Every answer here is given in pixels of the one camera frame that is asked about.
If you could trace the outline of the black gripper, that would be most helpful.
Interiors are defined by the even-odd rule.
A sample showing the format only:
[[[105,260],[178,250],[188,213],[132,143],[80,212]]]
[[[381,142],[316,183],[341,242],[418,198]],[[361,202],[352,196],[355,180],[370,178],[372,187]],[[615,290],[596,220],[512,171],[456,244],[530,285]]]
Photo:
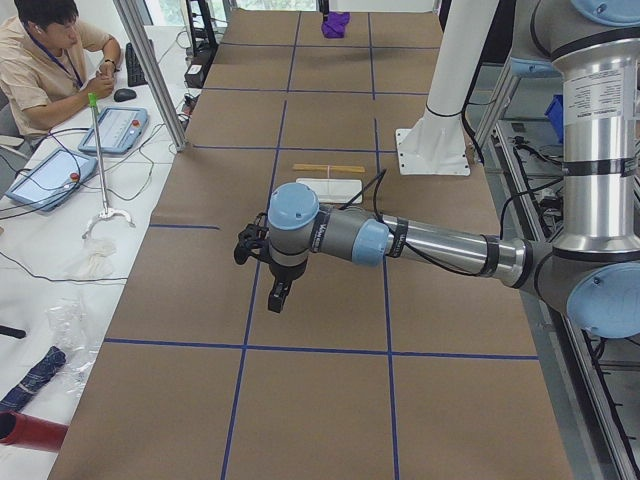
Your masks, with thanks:
[[[289,295],[291,285],[305,273],[306,261],[287,266],[272,260],[269,270],[274,277],[274,287],[268,296],[268,310],[280,313]]]

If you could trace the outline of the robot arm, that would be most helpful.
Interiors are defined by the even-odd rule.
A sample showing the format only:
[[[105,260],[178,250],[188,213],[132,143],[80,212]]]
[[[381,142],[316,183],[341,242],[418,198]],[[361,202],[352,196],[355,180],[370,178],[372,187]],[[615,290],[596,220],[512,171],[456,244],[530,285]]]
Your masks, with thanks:
[[[604,338],[639,331],[639,239],[634,231],[638,161],[639,5],[635,1],[522,1],[512,52],[547,60],[563,78],[563,229],[551,243],[502,240],[358,208],[323,205],[300,183],[274,191],[261,250],[280,311],[308,256],[359,265],[421,259],[493,277],[527,291]]]

